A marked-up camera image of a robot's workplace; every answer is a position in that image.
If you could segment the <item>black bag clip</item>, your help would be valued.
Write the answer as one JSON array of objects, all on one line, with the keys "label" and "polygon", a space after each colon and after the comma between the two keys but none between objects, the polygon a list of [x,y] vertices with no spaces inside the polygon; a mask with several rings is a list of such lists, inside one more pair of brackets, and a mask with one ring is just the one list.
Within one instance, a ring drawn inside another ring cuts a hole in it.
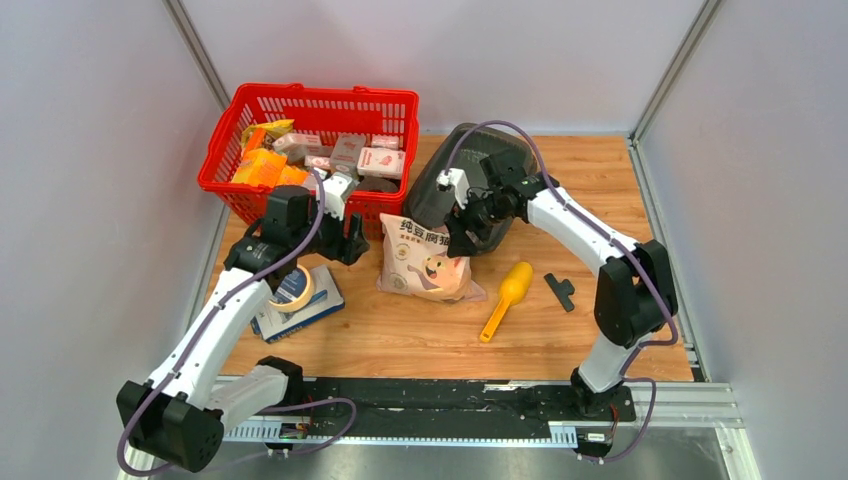
[{"label": "black bag clip", "polygon": [[545,274],[544,280],[564,311],[572,312],[575,309],[572,296],[576,292],[572,282],[569,279],[558,280],[553,273]]}]

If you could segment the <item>yellow plastic scoop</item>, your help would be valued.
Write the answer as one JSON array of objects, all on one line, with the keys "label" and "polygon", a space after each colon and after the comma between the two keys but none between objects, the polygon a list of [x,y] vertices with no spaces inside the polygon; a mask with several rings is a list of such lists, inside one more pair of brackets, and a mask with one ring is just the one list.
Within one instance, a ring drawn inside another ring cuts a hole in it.
[{"label": "yellow plastic scoop", "polygon": [[533,274],[533,267],[529,263],[518,262],[503,278],[498,289],[497,305],[479,335],[481,342],[490,342],[508,310],[525,298],[532,283]]}]

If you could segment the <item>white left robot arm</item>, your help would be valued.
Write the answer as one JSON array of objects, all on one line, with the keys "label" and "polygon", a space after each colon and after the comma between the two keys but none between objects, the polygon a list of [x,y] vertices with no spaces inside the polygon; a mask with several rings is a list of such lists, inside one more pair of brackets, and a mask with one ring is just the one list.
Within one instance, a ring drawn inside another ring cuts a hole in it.
[{"label": "white left robot arm", "polygon": [[263,217],[229,251],[213,294],[171,354],[142,383],[126,382],[117,395],[124,424],[117,446],[121,469],[142,477],[126,460],[128,446],[162,465],[199,472],[223,437],[249,417],[274,407],[283,415],[302,409],[306,390],[300,366],[268,356],[240,379],[216,387],[219,371],[242,331],[269,306],[281,281],[303,255],[354,264],[369,249],[361,215],[345,215],[352,181],[338,175],[315,191],[275,188]]}]

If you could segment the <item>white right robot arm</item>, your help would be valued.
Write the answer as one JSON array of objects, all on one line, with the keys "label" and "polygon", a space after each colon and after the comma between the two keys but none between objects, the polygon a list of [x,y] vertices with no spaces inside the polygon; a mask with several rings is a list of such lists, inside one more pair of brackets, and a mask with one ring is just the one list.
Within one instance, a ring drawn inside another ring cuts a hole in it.
[{"label": "white right robot arm", "polygon": [[599,335],[571,375],[570,404],[579,416],[596,418],[609,407],[639,352],[656,344],[654,334],[663,327],[678,333],[668,251],[657,240],[639,242],[609,227],[574,200],[545,166],[530,174],[493,157],[481,165],[484,189],[472,187],[460,168],[449,166],[437,177],[438,189],[453,197],[445,217],[448,254],[471,256],[476,241],[495,225],[519,218],[584,263],[597,281],[593,313]]}]

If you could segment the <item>pink cat litter bag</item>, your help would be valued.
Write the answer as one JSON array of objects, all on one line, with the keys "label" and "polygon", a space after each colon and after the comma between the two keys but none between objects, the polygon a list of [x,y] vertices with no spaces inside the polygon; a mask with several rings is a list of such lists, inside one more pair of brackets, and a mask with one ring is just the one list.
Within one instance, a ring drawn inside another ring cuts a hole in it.
[{"label": "pink cat litter bag", "polygon": [[383,266],[377,289],[421,299],[456,303],[484,301],[485,290],[472,279],[468,257],[450,257],[447,230],[429,230],[412,219],[382,213]]}]

